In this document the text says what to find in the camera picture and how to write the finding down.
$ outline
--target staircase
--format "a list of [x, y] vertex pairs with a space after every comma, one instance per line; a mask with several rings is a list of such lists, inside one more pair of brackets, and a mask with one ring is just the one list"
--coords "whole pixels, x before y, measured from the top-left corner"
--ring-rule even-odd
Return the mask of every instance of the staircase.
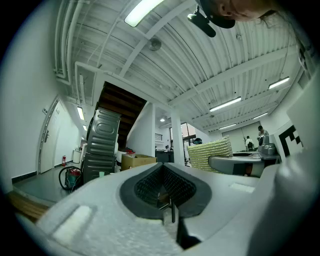
[[137, 120], [146, 100], [111, 83], [105, 82], [98, 101], [98, 106], [121, 114], [118, 130], [119, 149], [126, 147], [127, 136]]

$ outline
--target gray floor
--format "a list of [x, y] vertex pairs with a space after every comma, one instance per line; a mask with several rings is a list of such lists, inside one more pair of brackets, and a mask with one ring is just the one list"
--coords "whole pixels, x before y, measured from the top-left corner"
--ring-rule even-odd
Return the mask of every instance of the gray floor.
[[[78, 163], [69, 162], [67, 166], [79, 167]], [[23, 181], [13, 184], [17, 192], [24, 196], [30, 196], [32, 199], [39, 199], [39, 203], [53, 205], [70, 194], [69, 191], [63, 190], [59, 183], [59, 172], [64, 166], [48, 170], [42, 174], [30, 177]], [[61, 182], [65, 183], [65, 177], [61, 174]]]

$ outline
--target ceiling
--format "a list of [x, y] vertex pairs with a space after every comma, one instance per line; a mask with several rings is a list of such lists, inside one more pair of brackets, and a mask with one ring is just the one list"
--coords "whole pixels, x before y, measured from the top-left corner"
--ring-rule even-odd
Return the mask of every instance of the ceiling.
[[[277, 16], [270, 17], [267, 24], [260, 20], [236, 22], [231, 29], [211, 24], [217, 35], [209, 38], [187, 20], [196, 9], [194, 0], [164, 0], [132, 28], [124, 19], [138, 2], [92, 0], [84, 4], [73, 38], [73, 60], [135, 84], [166, 106], [161, 115], [170, 116], [168, 107], [175, 108], [183, 115], [181, 119], [204, 132], [249, 123], [262, 113], [271, 113], [300, 73], [292, 29]], [[158, 51], [147, 45], [154, 37], [162, 42]], [[93, 90], [94, 75], [87, 77], [85, 87]], [[285, 86], [268, 90], [269, 84], [285, 77], [291, 78]], [[67, 94], [76, 98], [76, 90], [69, 86]], [[209, 112], [239, 96], [241, 102]]]

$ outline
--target doorway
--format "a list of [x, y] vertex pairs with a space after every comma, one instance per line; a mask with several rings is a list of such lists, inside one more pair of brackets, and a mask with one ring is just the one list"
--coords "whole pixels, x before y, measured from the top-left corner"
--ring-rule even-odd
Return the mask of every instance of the doorway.
[[64, 111], [61, 102], [58, 101], [51, 116], [49, 116], [40, 152], [40, 173], [44, 173], [55, 167], [55, 153]]

